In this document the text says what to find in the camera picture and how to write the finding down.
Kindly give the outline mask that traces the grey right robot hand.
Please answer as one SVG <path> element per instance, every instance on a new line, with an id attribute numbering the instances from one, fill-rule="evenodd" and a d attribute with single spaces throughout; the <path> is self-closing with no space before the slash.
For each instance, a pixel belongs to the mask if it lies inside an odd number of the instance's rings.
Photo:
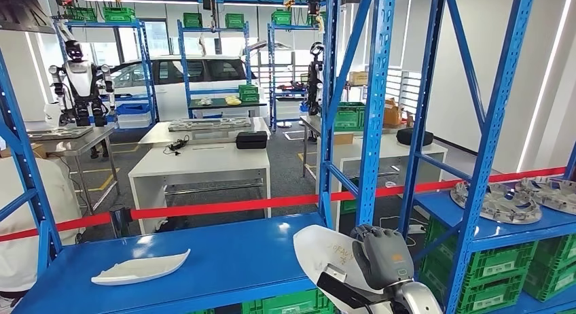
<path id="1" fill-rule="evenodd" d="M 414 263 L 401 233 L 362 224 L 353 228 L 350 237 L 354 259 L 369 287 L 382 290 L 413 279 Z"/>

